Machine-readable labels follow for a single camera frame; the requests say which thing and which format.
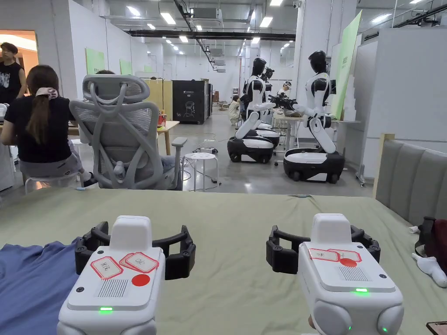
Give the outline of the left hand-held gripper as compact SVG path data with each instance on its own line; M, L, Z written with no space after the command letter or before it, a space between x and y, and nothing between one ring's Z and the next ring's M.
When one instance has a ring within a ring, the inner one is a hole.
M179 234L152 239L145 216L118 216L109 235L103 221L78 237L79 275L58 315L59 335L154 335L163 280L188 278L196 244L186 225ZM170 246L179 244L179 253Z

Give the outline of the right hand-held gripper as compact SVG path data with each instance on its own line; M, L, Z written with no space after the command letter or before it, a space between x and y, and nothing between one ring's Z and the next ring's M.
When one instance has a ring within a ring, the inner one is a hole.
M291 243L287 249L280 240ZM272 226L266 261L274 272L297 274L310 318L321 335L396 335L403 296L381 267L379 243L342 214L318 213L311 237Z

